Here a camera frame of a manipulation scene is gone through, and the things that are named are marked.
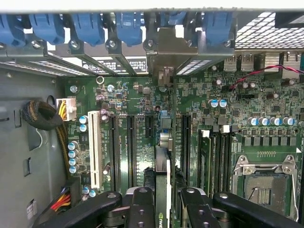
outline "power connector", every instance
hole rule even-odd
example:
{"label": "power connector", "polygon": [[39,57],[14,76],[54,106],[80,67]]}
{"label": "power connector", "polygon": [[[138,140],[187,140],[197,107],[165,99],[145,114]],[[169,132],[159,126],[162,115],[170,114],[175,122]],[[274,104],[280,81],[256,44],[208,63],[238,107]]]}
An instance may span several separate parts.
{"label": "power connector", "polygon": [[56,99],[57,108],[59,102],[62,102],[65,104],[65,108],[63,110],[62,119],[63,121],[70,121],[76,119],[76,99],[75,98],[61,98]]}

